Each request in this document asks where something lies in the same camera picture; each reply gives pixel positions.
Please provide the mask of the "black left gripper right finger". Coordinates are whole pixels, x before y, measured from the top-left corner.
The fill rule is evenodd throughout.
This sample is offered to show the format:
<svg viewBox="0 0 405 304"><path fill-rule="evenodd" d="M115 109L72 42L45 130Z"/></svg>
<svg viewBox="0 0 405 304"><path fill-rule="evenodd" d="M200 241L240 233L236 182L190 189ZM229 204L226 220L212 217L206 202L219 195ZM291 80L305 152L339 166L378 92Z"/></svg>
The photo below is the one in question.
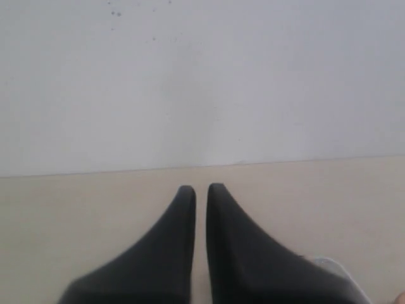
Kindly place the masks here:
<svg viewBox="0 0 405 304"><path fill-rule="evenodd" d="M213 303L363 303L349 281L268 235L223 184L211 184L206 250Z"/></svg>

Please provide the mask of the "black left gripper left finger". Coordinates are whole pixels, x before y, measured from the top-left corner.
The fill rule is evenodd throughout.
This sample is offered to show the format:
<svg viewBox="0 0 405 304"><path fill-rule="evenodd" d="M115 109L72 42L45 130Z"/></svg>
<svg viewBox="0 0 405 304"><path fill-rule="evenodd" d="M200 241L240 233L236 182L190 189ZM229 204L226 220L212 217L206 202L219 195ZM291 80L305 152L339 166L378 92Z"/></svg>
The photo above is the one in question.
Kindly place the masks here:
<svg viewBox="0 0 405 304"><path fill-rule="evenodd" d="M180 186L165 213L127 251L74 280L60 303L190 303L196 194Z"/></svg>

